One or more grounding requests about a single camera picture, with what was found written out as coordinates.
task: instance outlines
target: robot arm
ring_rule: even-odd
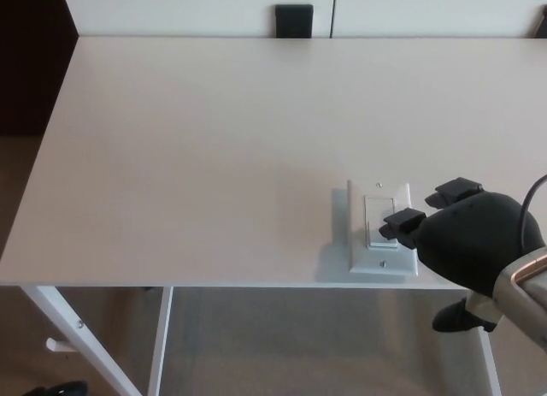
[[[526,213],[520,246],[522,206],[507,195],[458,178],[436,188],[426,202],[440,210],[429,217],[399,211],[385,218],[380,233],[416,249],[433,272],[471,290],[441,310],[433,328],[491,332],[505,315],[547,350],[547,248],[532,214]]]

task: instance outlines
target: black cable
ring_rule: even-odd
[[[528,193],[526,194],[526,197],[524,198],[524,202],[522,203],[521,217],[519,218],[519,227],[518,227],[519,257],[524,256],[524,227],[526,225],[526,214],[528,213],[528,208],[530,207],[530,203],[532,202],[532,198],[534,194],[545,182],[547,182],[547,175],[542,176],[536,181],[535,184],[532,185],[532,187],[530,188],[530,191],[528,191]]]

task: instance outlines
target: white wall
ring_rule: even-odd
[[[547,0],[337,0],[334,37],[523,37]]]
[[[332,0],[67,0],[81,35],[267,37],[272,6],[312,3],[314,36]],[[547,0],[337,0],[334,37],[522,37]]]
[[[272,35],[279,3],[314,5],[314,36],[327,37],[332,0],[67,0],[80,35]]]

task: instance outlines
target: black object on floor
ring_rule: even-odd
[[[311,38],[314,6],[281,4],[275,6],[275,38]]]
[[[84,381],[71,381],[62,385],[46,389],[38,387],[23,396],[87,396],[87,383]]]
[[[539,28],[536,31],[534,38],[547,38],[547,5],[544,6],[544,18],[539,24]]]

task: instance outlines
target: table bracket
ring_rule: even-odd
[[[142,396],[56,287],[21,288],[117,393]]]

